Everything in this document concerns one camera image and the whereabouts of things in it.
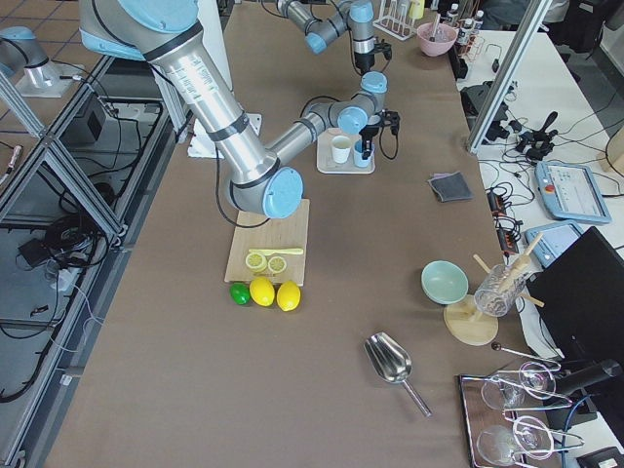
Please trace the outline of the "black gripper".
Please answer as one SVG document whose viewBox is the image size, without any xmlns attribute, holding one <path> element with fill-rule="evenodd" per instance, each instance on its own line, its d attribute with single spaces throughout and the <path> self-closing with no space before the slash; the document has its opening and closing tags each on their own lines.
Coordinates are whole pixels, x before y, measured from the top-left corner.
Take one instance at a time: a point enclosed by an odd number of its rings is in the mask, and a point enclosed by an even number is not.
<svg viewBox="0 0 624 468">
<path fill-rule="evenodd" d="M 397 111 L 382 110 L 381 112 L 372 116 L 372 121 L 368 123 L 359 135 L 362 141 L 362 159 L 368 160 L 373 154 L 373 142 L 372 139 L 385 128 L 389 127 L 391 134 L 398 138 L 400 131 L 401 117 Z"/>
<path fill-rule="evenodd" d="M 383 54 L 389 62 L 393 56 L 392 46 L 384 39 L 353 40 L 354 67 L 359 74 L 372 70 L 376 54 Z"/>
</svg>

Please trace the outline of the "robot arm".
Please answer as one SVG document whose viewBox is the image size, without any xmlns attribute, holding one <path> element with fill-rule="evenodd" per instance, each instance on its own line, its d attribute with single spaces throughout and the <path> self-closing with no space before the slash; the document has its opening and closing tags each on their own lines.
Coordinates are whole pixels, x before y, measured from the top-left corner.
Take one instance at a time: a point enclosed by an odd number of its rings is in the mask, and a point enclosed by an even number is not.
<svg viewBox="0 0 624 468">
<path fill-rule="evenodd" d="M 303 32 L 313 54 L 324 52 L 329 45 L 347 34 L 350 38 L 351 59 L 359 75 L 373 71 L 375 57 L 382 54 L 386 64 L 392 59 L 392 46 L 375 35 L 372 1 L 337 1 L 334 13 L 325 19 L 313 15 L 302 1 L 278 1 L 279 14 Z"/>
<path fill-rule="evenodd" d="M 281 1 L 280 14 L 304 32 L 308 47 L 321 53 L 346 31 L 362 73 L 359 91 L 347 101 L 317 103 L 270 146 L 250 126 L 230 85 L 206 50 L 200 9 L 195 1 L 82 1 L 84 46 L 102 55 L 145 61 L 160 67 L 230 165 L 227 197 L 240 211 L 286 218 L 303 195 L 301 175 L 288 162 L 329 128 L 362 135 L 384 111 L 387 78 L 372 70 L 380 42 L 373 35 L 369 1 L 341 1 L 325 20 L 299 1 Z"/>
</svg>

